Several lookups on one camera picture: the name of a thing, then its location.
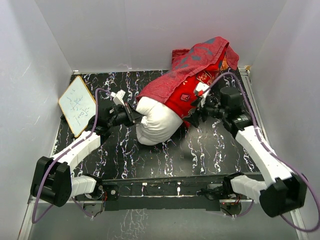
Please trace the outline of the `white pillow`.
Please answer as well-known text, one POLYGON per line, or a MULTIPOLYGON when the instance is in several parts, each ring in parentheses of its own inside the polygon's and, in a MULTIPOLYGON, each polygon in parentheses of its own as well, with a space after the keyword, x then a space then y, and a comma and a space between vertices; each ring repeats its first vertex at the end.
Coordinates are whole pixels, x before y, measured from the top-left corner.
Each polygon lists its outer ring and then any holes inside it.
POLYGON ((149 97, 142 97, 136 111, 143 115, 136 126, 140 144, 153 146, 167 141, 182 125, 182 119, 169 107, 149 97))

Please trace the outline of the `red patterned pillowcase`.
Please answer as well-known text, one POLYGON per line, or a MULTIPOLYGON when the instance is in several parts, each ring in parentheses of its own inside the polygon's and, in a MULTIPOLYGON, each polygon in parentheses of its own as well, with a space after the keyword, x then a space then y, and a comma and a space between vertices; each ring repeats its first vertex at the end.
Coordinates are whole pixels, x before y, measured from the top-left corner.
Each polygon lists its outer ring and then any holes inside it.
POLYGON ((220 36, 198 43, 184 54, 174 50, 171 70, 148 83, 136 97, 137 111, 151 109, 146 104, 149 98, 164 104, 181 120, 192 109, 198 83, 209 86, 221 72, 236 70, 238 61, 238 54, 220 36))

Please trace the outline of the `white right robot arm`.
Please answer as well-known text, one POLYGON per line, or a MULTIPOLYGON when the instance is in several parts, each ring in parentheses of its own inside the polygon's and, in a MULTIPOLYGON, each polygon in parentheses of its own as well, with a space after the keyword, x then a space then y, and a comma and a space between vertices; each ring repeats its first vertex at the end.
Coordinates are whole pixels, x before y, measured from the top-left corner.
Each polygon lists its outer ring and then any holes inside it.
POLYGON ((243 95, 235 87, 220 90, 220 102, 215 104, 208 95, 209 87, 199 83, 194 90, 196 99, 184 118, 194 127, 199 120, 208 117, 220 119, 224 128, 243 146, 260 170, 263 180, 249 178, 237 172, 223 178, 222 186, 213 189, 233 199, 243 195, 259 203, 269 217, 276 217, 304 206, 307 185, 300 176, 274 157, 274 152, 265 149, 259 127, 245 111, 243 95))

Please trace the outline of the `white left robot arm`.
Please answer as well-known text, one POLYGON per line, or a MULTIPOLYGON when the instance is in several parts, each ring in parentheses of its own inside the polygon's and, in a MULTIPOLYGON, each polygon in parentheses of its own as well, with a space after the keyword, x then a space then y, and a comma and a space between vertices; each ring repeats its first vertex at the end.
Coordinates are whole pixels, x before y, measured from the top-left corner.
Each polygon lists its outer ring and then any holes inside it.
POLYGON ((42 156, 36 163, 30 194, 54 206, 63 206, 70 198, 87 194, 97 200, 103 187, 93 175, 73 177, 74 169, 111 135, 111 128, 139 124, 143 115, 131 104, 113 105, 92 116, 85 130, 61 152, 42 156))

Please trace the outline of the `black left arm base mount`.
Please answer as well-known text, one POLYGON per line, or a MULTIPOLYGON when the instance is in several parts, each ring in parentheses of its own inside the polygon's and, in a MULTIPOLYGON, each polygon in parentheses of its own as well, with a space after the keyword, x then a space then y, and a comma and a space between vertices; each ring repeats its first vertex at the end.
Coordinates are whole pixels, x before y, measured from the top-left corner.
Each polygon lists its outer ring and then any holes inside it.
POLYGON ((119 199, 119 187, 116 184, 104 184, 102 186, 102 201, 117 201, 119 199))

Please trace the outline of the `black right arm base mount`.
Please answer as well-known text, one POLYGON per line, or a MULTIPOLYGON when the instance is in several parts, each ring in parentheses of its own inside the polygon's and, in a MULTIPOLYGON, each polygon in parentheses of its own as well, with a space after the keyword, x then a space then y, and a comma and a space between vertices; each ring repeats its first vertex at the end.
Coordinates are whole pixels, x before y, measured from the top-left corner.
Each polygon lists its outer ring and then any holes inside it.
POLYGON ((239 193, 228 193, 221 184, 207 184, 196 192, 197 197, 205 197, 208 200, 231 200, 238 203, 240 200, 249 200, 247 196, 239 193))

